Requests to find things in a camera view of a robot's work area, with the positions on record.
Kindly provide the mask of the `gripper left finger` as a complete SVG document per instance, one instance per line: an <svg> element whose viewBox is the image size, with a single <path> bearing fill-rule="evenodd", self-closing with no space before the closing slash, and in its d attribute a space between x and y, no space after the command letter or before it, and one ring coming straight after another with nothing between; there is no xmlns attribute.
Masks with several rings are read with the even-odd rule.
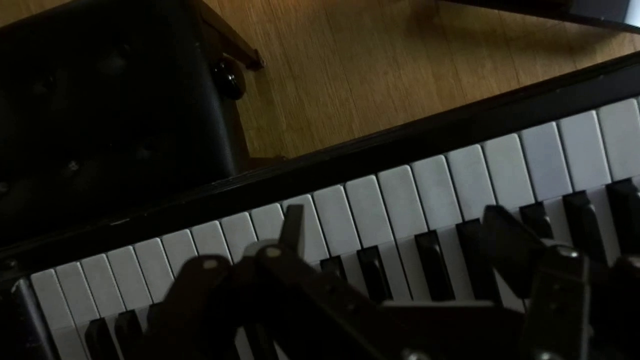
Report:
<svg viewBox="0 0 640 360"><path fill-rule="evenodd" d="M182 266L134 347L134 360L228 360L242 327L290 360L387 360L388 350L358 316L376 315L366 297L298 255L304 206L286 208L279 239L232 264L201 255Z"/></svg>

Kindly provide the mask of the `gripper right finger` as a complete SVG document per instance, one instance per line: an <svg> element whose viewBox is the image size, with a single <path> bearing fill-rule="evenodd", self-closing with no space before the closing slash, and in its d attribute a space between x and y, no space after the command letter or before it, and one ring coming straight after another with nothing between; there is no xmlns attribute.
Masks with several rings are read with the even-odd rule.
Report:
<svg viewBox="0 0 640 360"><path fill-rule="evenodd" d="M529 301L522 360L640 360L640 254L613 265L537 237L500 205L487 205L481 253Z"/></svg>

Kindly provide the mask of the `black piano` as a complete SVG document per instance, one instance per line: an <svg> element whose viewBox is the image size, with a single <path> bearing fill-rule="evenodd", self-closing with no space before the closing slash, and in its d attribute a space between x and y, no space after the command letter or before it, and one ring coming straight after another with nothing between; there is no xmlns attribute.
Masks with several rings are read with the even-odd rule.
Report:
<svg viewBox="0 0 640 360"><path fill-rule="evenodd" d="M237 264L304 207L298 256L375 305L386 360L518 360L530 301L485 207L614 265L640 255L640 51L0 251L0 360L134 360L185 262ZM290 360L243 326L228 360Z"/></svg>

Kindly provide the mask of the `black padded piano bench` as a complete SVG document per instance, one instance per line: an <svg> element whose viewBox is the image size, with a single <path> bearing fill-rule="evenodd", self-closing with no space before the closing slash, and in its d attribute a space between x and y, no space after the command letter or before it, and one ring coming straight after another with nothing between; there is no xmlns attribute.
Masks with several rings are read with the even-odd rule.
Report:
<svg viewBox="0 0 640 360"><path fill-rule="evenodd" d="M205 0L71 0L0 27L0 248L247 168L259 51Z"/></svg>

